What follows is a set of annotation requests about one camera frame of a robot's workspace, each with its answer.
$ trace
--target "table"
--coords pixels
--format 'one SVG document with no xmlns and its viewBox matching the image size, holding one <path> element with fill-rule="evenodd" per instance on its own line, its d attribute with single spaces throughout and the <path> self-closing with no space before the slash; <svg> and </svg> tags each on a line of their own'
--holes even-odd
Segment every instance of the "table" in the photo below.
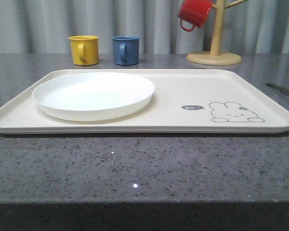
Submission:
<svg viewBox="0 0 289 231">
<path fill-rule="evenodd" d="M 0 54 L 0 106 L 60 69 L 233 71 L 289 110 L 289 54 L 236 66 L 142 54 L 92 66 L 70 54 Z M 289 131 L 282 134 L 0 134 L 0 230 L 289 230 Z"/>
</svg>

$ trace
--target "red mug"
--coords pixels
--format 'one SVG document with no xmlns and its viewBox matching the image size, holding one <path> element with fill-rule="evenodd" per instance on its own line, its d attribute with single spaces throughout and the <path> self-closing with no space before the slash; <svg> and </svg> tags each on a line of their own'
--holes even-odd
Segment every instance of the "red mug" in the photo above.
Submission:
<svg viewBox="0 0 289 231">
<path fill-rule="evenodd" d="M 210 13 L 213 2 L 211 0 L 184 0 L 178 17 L 180 20 L 180 26 L 185 31 L 194 30 L 195 26 L 201 28 L 207 20 Z M 191 29 L 187 29 L 182 25 L 182 20 L 193 24 Z"/>
</svg>

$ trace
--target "yellow mug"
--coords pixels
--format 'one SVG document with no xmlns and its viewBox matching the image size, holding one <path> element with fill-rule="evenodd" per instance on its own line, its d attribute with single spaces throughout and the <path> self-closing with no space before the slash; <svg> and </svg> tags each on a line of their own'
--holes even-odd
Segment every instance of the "yellow mug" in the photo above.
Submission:
<svg viewBox="0 0 289 231">
<path fill-rule="evenodd" d="M 93 65 L 99 62 L 98 36 L 70 36 L 73 63 L 76 65 Z"/>
</svg>

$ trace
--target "white tray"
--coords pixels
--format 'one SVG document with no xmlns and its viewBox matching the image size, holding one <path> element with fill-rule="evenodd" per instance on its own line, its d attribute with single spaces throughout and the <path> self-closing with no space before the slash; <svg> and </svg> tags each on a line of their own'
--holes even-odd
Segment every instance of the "white tray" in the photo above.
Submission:
<svg viewBox="0 0 289 231">
<path fill-rule="evenodd" d="M 73 122 L 43 113 L 31 98 L 41 83 L 70 74 L 121 72 L 151 80 L 156 90 L 142 110 L 99 122 Z M 289 112 L 237 74 L 224 70 L 59 70 L 43 77 L 0 108 L 0 133 L 281 133 Z"/>
</svg>

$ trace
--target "blue mug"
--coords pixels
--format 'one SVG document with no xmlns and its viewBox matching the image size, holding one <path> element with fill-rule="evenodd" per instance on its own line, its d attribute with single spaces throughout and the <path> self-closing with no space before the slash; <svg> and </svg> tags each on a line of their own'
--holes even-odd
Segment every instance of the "blue mug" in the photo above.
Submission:
<svg viewBox="0 0 289 231">
<path fill-rule="evenodd" d="M 139 39 L 137 36 L 114 36 L 115 64 L 134 65 L 139 63 Z"/>
</svg>

